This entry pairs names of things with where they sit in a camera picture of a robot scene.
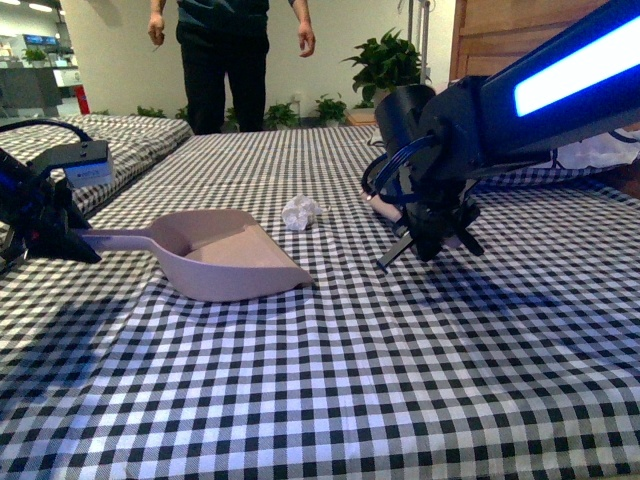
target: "green plant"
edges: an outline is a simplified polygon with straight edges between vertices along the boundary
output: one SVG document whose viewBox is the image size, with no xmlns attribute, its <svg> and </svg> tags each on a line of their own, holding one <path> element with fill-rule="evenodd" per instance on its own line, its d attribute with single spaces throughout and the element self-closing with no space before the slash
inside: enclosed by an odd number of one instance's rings
<svg viewBox="0 0 640 480">
<path fill-rule="evenodd" d="M 162 110 L 161 108 L 156 110 L 153 107 L 143 108 L 140 105 L 138 105 L 137 115 L 140 115 L 141 117 L 167 118 L 167 116 L 164 114 L 164 110 Z"/>
<path fill-rule="evenodd" d="M 360 103 L 356 103 L 353 108 L 373 108 L 373 100 L 362 100 Z"/>
<path fill-rule="evenodd" d="M 24 50 L 24 56 L 22 58 L 29 63 L 42 62 L 46 60 L 47 55 L 38 48 L 27 48 Z"/>
<path fill-rule="evenodd" d="M 298 124 L 298 115 L 291 108 L 291 103 L 276 103 L 267 110 L 264 123 L 270 129 L 278 126 L 295 127 Z"/>
<path fill-rule="evenodd" d="M 178 113 L 175 114 L 175 118 L 177 118 L 178 120 L 187 120 L 189 118 L 189 116 L 187 115 L 186 105 L 178 109 Z"/>
<path fill-rule="evenodd" d="M 316 100 L 316 103 L 318 104 L 316 110 L 320 114 L 319 118 L 321 122 L 327 122 L 329 120 L 344 121 L 347 104 L 342 100 L 335 100 L 325 93 L 320 96 L 320 100 Z"/>
<path fill-rule="evenodd" d="M 370 38 L 355 47 L 362 50 L 359 55 L 343 60 L 352 61 L 354 67 L 362 65 L 353 77 L 353 91 L 362 88 L 364 100 L 371 100 L 376 89 L 393 91 L 420 82 L 420 54 L 411 42 L 399 38 L 400 32 L 392 32 L 385 33 L 380 42 Z"/>
<path fill-rule="evenodd" d="M 233 107 L 227 108 L 227 124 L 233 131 L 238 131 L 238 115 L 236 114 L 236 109 Z"/>
</svg>

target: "man's hand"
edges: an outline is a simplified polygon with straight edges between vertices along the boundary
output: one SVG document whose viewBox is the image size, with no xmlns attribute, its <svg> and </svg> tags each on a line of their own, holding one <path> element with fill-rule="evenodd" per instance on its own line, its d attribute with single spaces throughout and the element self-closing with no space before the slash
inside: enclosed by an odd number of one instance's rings
<svg viewBox="0 0 640 480">
<path fill-rule="evenodd" d="M 311 28 L 311 23 L 301 22 L 298 27 L 298 41 L 300 42 L 300 56 L 303 58 L 310 57 L 316 50 L 316 36 Z"/>
<path fill-rule="evenodd" d="M 159 13 L 152 13 L 149 18 L 149 37 L 158 47 L 164 43 L 164 18 Z"/>
</svg>

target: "crumpled paper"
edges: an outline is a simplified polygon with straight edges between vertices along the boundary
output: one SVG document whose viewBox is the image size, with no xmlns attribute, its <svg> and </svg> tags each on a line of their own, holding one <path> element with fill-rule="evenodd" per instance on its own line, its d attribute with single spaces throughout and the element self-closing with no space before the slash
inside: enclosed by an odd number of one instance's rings
<svg viewBox="0 0 640 480">
<path fill-rule="evenodd" d="M 282 209 L 282 220 L 289 230 L 301 232 L 313 225 L 316 215 L 324 210 L 310 198 L 300 194 L 287 202 Z"/>
</svg>

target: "black pants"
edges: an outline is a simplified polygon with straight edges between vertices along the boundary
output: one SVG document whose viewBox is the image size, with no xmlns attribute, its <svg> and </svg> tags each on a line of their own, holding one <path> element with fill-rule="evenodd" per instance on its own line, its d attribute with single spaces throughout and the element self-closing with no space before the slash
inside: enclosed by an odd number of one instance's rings
<svg viewBox="0 0 640 480">
<path fill-rule="evenodd" d="M 225 75 L 240 131 L 262 130 L 269 40 L 222 34 L 178 23 L 189 124 L 196 135 L 220 133 L 225 118 Z"/>
</svg>

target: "pink dustpan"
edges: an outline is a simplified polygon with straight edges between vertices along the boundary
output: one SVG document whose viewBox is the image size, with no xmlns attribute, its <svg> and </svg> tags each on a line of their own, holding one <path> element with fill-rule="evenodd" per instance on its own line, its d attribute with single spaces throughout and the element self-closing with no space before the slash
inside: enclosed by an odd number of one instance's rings
<svg viewBox="0 0 640 480">
<path fill-rule="evenodd" d="M 175 289 L 194 300 L 245 300 L 313 283 L 241 210 L 183 211 L 140 230 L 78 233 L 97 251 L 152 252 Z"/>
</svg>

